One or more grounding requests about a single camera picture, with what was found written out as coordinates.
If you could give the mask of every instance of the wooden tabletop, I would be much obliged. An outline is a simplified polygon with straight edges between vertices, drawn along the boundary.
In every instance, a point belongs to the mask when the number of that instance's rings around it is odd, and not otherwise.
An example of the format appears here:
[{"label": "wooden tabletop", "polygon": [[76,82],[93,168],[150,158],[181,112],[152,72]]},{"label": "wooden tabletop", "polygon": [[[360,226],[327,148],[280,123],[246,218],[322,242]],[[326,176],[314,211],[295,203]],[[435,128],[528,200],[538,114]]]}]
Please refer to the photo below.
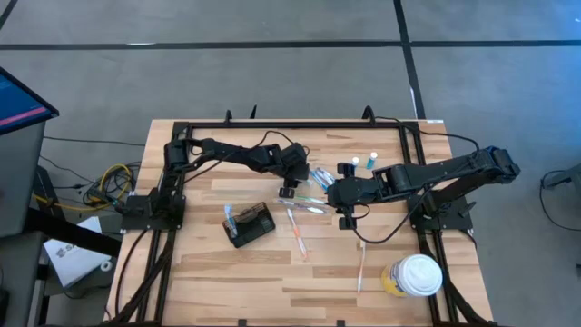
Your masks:
[{"label": "wooden tabletop", "polygon": [[[173,120],[155,120],[143,155],[137,193],[147,194],[158,183],[163,167],[163,146],[170,141]],[[428,132],[445,132],[444,124],[420,121]],[[253,146],[264,129],[197,129],[193,137]],[[309,163],[336,174],[339,162],[358,156],[356,175],[370,177],[363,166],[369,153],[377,152],[375,167],[402,163],[399,134],[395,129],[281,129],[294,142],[310,148]],[[270,134],[266,144],[288,143]],[[422,135],[428,164],[451,157],[448,139]],[[411,136],[409,146],[416,162]],[[367,246],[361,294],[357,276],[361,256],[360,240],[351,231],[341,231],[338,215],[318,215],[295,211],[295,219],[309,251],[303,261],[290,221],[282,205],[275,204],[282,180],[272,174],[258,174],[238,164],[222,163],[186,184],[187,208],[183,227],[177,233],[172,272],[165,303],[164,325],[233,325],[247,319],[250,325],[430,325],[425,298],[397,298],[386,294],[379,276],[386,265],[419,252],[415,232],[406,223],[387,243]],[[317,184],[302,184],[297,194],[325,199]],[[221,223],[223,206],[233,211],[265,202],[276,223],[276,230],[235,249]],[[371,205],[371,213],[358,221],[359,231],[369,239],[385,237],[405,216],[405,202]],[[357,210],[365,213],[366,208]],[[113,280],[117,285],[121,263],[139,232],[124,236],[119,263]],[[150,247],[148,232],[136,247],[123,277],[122,307],[143,280]],[[452,281],[474,309],[492,319],[474,244],[463,234],[443,234]],[[152,287],[147,317],[153,318],[157,282]],[[114,314],[116,287],[107,304]],[[442,318],[445,302],[439,294]]]}]

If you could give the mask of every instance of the gray floor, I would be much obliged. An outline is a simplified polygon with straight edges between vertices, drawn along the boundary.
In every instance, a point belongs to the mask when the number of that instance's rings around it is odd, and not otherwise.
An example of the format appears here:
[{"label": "gray floor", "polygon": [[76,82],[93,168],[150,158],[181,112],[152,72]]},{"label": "gray floor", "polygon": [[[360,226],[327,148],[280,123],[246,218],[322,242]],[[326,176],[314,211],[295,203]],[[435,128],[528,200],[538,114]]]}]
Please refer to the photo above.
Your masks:
[{"label": "gray floor", "polygon": [[[0,5],[7,4],[0,0]],[[403,0],[418,40],[581,38],[577,1]],[[390,0],[20,0],[2,44],[143,43],[312,39],[398,39]],[[415,48],[427,118],[482,146],[506,147],[522,174],[484,187],[478,202],[478,256],[498,322],[577,326],[581,318],[580,233],[544,217],[538,181],[581,163],[581,47]],[[400,48],[1,51],[0,65],[54,104],[46,134],[144,142],[153,118],[412,118]],[[471,150],[452,142],[454,154]],[[45,141],[43,155],[95,177],[142,151]],[[46,163],[54,183],[77,183]],[[73,192],[61,195],[78,198]],[[556,220],[581,228],[568,186],[546,193]],[[49,322],[94,323],[107,292],[56,297]]]}]

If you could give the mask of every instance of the monitor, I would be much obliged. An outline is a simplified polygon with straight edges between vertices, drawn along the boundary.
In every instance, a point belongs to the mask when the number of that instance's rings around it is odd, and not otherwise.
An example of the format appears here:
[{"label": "monitor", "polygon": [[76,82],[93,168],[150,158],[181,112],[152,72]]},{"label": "monitor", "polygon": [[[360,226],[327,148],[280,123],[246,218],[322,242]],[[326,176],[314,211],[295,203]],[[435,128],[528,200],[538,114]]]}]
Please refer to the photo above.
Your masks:
[{"label": "monitor", "polygon": [[0,67],[0,135],[56,116],[58,110]]}]

